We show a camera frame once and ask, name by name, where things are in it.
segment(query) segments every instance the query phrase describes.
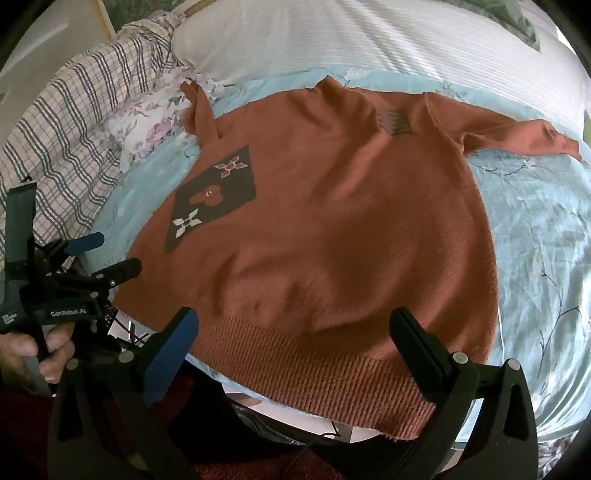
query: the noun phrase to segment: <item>brown knit sweater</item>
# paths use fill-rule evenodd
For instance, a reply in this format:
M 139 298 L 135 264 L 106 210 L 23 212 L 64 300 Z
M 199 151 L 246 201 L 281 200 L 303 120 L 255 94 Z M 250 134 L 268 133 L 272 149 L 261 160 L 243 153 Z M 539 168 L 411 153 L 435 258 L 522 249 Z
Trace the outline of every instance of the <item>brown knit sweater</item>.
M 129 253 L 116 304 L 163 328 L 196 309 L 192 354 L 277 402 L 412 439 L 432 406 L 389 334 L 408 307 L 450 351 L 489 354 L 495 254 L 465 155 L 569 153 L 546 121 L 515 122 L 434 93 L 331 78 L 214 120 L 195 84 L 202 153 Z

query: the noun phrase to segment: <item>striped white blanket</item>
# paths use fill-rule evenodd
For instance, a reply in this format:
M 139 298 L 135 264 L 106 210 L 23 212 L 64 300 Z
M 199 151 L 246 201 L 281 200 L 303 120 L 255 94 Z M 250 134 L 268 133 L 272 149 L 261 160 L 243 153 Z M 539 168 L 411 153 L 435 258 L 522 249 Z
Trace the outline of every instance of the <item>striped white blanket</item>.
M 64 65 L 23 114 L 0 153 L 0 269 L 7 193 L 27 176 L 38 182 L 37 242 L 88 233 L 121 174 L 99 127 L 178 65 L 170 44 L 181 20 L 158 12 L 128 24 L 115 42 Z

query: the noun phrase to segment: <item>human hand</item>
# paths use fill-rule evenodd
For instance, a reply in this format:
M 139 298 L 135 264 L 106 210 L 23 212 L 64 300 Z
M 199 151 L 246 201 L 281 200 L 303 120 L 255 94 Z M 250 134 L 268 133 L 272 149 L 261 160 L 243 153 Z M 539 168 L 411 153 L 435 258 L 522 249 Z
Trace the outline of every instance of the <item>human hand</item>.
M 63 323 L 47 336 L 47 349 L 51 355 L 39 363 L 39 371 L 48 383 L 59 383 L 67 361 L 74 355 L 73 331 L 74 323 Z M 8 388 L 33 391 L 31 377 L 21 357 L 36 354 L 37 344 L 32 337 L 20 332 L 0 335 L 0 369 Z

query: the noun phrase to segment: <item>sweater sleeve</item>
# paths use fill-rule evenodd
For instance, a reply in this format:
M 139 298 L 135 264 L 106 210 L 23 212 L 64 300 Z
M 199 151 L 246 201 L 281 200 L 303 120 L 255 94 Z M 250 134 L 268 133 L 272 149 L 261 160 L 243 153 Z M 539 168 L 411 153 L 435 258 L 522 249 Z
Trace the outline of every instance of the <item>sweater sleeve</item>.
M 582 160 L 579 142 L 559 134 L 546 120 L 518 122 L 436 93 L 428 93 L 426 98 L 433 121 L 464 155 L 493 148 L 519 155 L 566 153 Z

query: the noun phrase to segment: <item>screw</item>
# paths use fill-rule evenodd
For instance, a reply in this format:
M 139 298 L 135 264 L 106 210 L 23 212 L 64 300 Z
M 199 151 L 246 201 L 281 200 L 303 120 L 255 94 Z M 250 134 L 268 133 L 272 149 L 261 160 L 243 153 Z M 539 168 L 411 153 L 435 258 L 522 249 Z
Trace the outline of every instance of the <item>screw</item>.
M 457 364 L 464 365 L 468 363 L 468 356 L 464 352 L 456 352 L 453 354 L 453 360 Z
M 509 358 L 507 364 L 509 365 L 509 368 L 511 368 L 512 370 L 519 370 L 521 368 L 519 360 L 515 360 L 514 358 Z
M 68 370 L 76 370 L 76 368 L 78 368 L 78 360 L 76 358 L 72 358 L 71 360 L 69 360 L 69 362 L 66 364 L 66 368 Z
M 125 352 L 121 352 L 119 354 L 119 362 L 121 362 L 122 364 L 128 364 L 129 362 L 131 362 L 134 359 L 134 353 L 126 350 Z

